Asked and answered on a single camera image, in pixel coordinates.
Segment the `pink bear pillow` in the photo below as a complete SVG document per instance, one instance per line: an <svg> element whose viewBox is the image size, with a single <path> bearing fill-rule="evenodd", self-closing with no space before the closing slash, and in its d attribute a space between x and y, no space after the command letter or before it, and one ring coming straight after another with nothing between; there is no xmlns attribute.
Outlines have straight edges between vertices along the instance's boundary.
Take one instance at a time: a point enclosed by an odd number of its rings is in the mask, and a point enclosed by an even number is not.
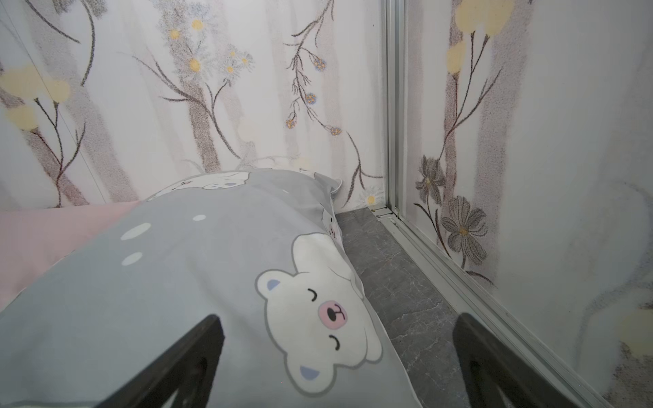
<svg viewBox="0 0 653 408"><path fill-rule="evenodd" d="M53 265L140 204L119 202L1 213L1 308Z"/></svg>

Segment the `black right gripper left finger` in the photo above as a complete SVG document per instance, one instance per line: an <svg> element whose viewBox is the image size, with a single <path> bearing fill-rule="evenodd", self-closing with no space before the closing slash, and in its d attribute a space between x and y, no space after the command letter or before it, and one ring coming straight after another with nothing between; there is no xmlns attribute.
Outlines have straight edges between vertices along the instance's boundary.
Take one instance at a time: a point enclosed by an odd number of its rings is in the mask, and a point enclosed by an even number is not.
<svg viewBox="0 0 653 408"><path fill-rule="evenodd" d="M100 407L205 407L224 346L219 316L210 314Z"/></svg>

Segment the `grey bear pillow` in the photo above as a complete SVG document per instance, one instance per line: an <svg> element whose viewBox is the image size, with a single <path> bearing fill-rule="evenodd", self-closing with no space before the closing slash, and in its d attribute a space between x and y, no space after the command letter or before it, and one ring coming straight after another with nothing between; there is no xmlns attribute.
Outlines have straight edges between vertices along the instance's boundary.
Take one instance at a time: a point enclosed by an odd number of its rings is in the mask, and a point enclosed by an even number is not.
<svg viewBox="0 0 653 408"><path fill-rule="evenodd" d="M417 407L342 243L341 182L278 169L156 193L1 314L1 403L90 407L207 316L211 407Z"/></svg>

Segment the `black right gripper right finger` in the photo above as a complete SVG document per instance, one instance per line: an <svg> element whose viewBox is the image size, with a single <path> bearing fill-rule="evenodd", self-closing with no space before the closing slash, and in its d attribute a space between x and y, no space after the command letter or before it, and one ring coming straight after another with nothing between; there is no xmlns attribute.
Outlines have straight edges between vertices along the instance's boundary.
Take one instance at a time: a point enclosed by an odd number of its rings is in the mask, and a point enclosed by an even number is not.
<svg viewBox="0 0 653 408"><path fill-rule="evenodd" d="M461 314L453 343L472 407L575 407L471 314Z"/></svg>

